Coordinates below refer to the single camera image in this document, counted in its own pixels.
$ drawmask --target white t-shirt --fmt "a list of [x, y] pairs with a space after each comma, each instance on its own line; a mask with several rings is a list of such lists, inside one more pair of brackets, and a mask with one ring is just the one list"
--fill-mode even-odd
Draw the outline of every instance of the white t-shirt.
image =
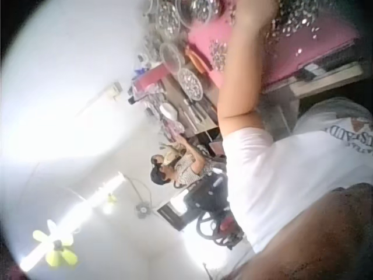
[[256, 253], [326, 193], [373, 184], [371, 115], [344, 99], [314, 106], [281, 141], [244, 128], [223, 146], [231, 210]]

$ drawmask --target hand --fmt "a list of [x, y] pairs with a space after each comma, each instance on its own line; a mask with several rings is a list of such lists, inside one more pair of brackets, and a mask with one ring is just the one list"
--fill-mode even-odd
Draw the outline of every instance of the hand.
[[188, 144], [188, 141], [181, 135], [176, 135], [175, 140], [176, 140], [176, 142], [178, 142], [179, 144], [184, 145], [184, 146], [186, 146]]
[[238, 0], [237, 25], [254, 32], [265, 29], [277, 15], [279, 0]]

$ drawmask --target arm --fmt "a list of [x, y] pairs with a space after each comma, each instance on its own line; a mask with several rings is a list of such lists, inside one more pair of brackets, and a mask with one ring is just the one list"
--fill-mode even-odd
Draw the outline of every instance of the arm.
[[205, 157], [201, 155], [200, 152], [195, 147], [193, 147], [191, 144], [189, 144], [188, 141], [185, 140], [185, 138], [183, 138], [182, 136], [178, 135], [176, 137], [176, 141], [184, 145], [187, 151], [192, 154], [192, 156], [195, 159], [195, 162], [192, 163], [191, 169], [195, 174], [200, 174], [200, 172], [202, 171], [202, 169], [204, 168], [206, 164]]
[[263, 128], [254, 109], [261, 92], [263, 31], [277, 11], [276, 0], [239, 0], [228, 45], [218, 118], [223, 137], [245, 127]]

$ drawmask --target pink tablecloth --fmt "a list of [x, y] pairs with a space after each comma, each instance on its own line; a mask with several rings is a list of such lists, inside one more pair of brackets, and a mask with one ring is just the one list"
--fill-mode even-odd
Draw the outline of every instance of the pink tablecloth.
[[[231, 36], [232, 27], [227, 20], [226, 9], [221, 18], [204, 26], [192, 28], [189, 33], [189, 42], [195, 45], [210, 62], [212, 61], [209, 52], [210, 42], [216, 39], [228, 42]], [[320, 29], [312, 33], [312, 27]], [[316, 40], [312, 38], [314, 34], [317, 34]], [[270, 85], [288, 78], [304, 64], [350, 44], [357, 37], [357, 31], [345, 21], [332, 15], [320, 15], [310, 27], [305, 27], [290, 37], [281, 38], [274, 52], [268, 56], [265, 84]], [[302, 49], [302, 53], [296, 57], [295, 54], [299, 49]], [[220, 88], [223, 83], [222, 73], [212, 70], [209, 76]]]

